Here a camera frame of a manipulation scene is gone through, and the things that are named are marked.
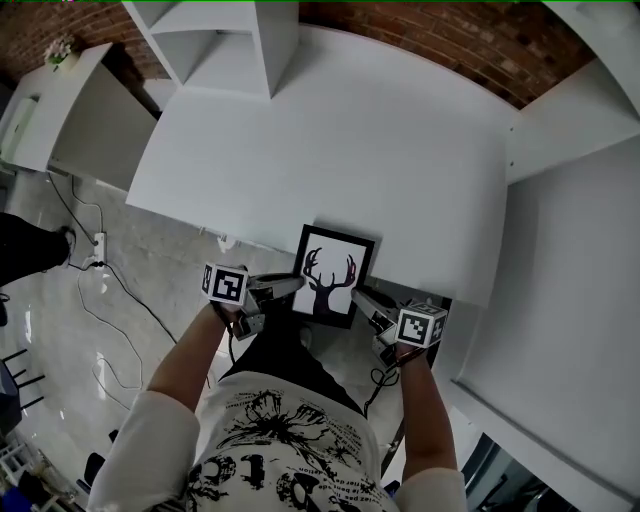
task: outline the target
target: deer antler artwork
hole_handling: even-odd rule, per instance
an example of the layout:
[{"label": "deer antler artwork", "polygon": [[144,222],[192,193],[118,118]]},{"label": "deer antler artwork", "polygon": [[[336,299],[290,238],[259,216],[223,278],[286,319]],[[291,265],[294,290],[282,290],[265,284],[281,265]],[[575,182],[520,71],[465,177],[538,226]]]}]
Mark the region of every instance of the deer antler artwork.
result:
[{"label": "deer antler artwork", "polygon": [[346,288],[347,286],[351,286],[356,281],[357,267],[353,262],[353,257],[349,254],[349,258],[347,258],[347,275],[344,282],[336,283],[336,274],[335,272],[332,272],[331,284],[329,286],[324,286],[322,284],[322,273],[318,274],[318,277],[315,277],[312,274],[313,267],[318,264],[316,258],[321,250],[322,247],[318,247],[317,249],[309,251],[304,260],[304,267],[302,268],[302,273],[310,279],[309,288],[316,292],[316,300],[313,303],[314,315],[327,315],[333,313],[329,308],[329,295],[331,295],[331,292],[336,288]]}]

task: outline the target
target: white cabinet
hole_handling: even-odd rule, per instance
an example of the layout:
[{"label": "white cabinet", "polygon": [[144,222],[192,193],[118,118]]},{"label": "white cabinet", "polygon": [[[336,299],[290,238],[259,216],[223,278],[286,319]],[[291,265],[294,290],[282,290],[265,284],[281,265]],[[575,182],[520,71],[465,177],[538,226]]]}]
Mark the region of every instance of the white cabinet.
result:
[{"label": "white cabinet", "polygon": [[298,46],[298,4],[125,2],[178,87],[271,98]]}]

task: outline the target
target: tiled floor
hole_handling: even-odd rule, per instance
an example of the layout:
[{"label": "tiled floor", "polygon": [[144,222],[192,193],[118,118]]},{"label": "tiled floor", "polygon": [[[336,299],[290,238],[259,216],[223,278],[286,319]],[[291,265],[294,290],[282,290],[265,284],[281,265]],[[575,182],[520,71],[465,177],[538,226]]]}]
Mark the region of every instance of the tiled floor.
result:
[{"label": "tiled floor", "polygon": [[[70,181],[55,178],[74,213],[90,232],[99,230],[98,209],[80,205],[70,194]],[[251,274],[287,272],[293,255],[249,244],[223,243],[210,233],[124,204],[125,194],[95,183],[76,180],[78,196],[99,203],[107,232],[107,259],[130,289],[158,314],[179,337],[200,307],[202,264],[244,264]],[[55,195],[46,175],[22,174],[16,180],[7,211],[46,229],[70,224],[70,216]],[[81,265],[92,247],[76,227],[78,243],[72,263]],[[127,411],[110,400],[92,376],[125,405],[136,390],[118,386],[101,357],[111,363],[124,386],[139,387],[139,363],[127,340],[101,324],[81,307],[78,271],[55,268],[11,283],[3,290],[9,324],[0,329],[0,355],[18,348],[28,354],[9,363],[17,371],[46,379],[23,390],[22,401],[42,394],[45,400],[26,411],[19,432],[51,459],[70,481],[81,478],[88,455],[106,455],[108,433],[120,427]],[[80,286],[87,308],[125,331],[142,358],[142,383],[146,384],[172,342],[156,322],[125,295],[110,271],[90,270]],[[311,352],[341,383],[359,405],[371,395],[370,370],[378,366],[371,352],[373,332],[359,315],[350,331],[322,329],[314,334]],[[223,344],[214,359],[214,384],[230,367]],[[241,347],[234,345],[239,355]],[[380,445],[389,443],[400,423],[399,385],[384,388],[369,412]]]}]

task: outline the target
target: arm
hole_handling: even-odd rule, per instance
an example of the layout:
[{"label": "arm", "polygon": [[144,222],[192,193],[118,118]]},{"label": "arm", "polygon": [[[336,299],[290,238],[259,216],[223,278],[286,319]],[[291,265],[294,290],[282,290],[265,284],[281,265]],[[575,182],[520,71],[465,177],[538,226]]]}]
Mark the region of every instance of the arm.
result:
[{"label": "arm", "polygon": [[[411,350],[403,343],[396,347],[398,354]],[[457,470],[449,416],[426,358],[416,357],[405,364],[400,381],[407,452],[403,481],[429,468]]]},{"label": "arm", "polygon": [[224,330],[222,320],[206,305],[162,360],[147,389],[167,395],[195,411]]},{"label": "arm", "polygon": [[91,487],[89,510],[147,510],[181,496],[200,430],[194,410],[224,329],[205,306],[160,363]]}]

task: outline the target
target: brick wall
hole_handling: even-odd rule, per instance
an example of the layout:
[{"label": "brick wall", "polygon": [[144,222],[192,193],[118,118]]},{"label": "brick wall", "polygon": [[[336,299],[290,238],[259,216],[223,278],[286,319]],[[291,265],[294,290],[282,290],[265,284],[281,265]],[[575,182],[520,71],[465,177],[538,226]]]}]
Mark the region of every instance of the brick wall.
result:
[{"label": "brick wall", "polygon": [[[389,43],[452,69],[517,108],[593,58],[541,3],[304,2],[300,21]],[[0,78],[18,82],[62,33],[118,43],[105,65],[141,101],[146,78],[168,78],[120,3],[0,4]]]},{"label": "brick wall", "polygon": [[594,58],[541,3],[303,2],[300,21],[426,57],[517,108]]},{"label": "brick wall", "polygon": [[20,78],[44,64],[44,51],[64,33],[88,47],[118,43],[104,63],[130,89],[145,78],[168,78],[135,23],[120,3],[16,3],[0,5],[0,71]]}]

